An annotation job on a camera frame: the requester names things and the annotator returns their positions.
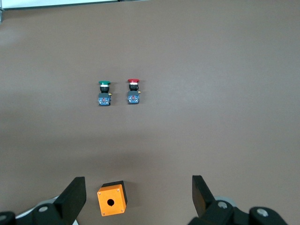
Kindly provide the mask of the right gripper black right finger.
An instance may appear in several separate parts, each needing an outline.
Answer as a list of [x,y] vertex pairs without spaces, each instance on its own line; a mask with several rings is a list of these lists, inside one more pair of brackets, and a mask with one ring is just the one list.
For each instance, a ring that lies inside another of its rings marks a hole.
[[249,215],[226,197],[215,198],[201,175],[192,176],[192,199],[197,212],[190,225],[248,225]]

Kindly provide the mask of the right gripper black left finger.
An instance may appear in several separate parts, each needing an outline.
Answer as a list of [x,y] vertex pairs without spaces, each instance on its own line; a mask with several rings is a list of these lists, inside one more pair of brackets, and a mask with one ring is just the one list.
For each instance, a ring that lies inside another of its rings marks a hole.
[[85,203],[85,178],[76,177],[53,203],[42,204],[33,210],[33,224],[71,225]]

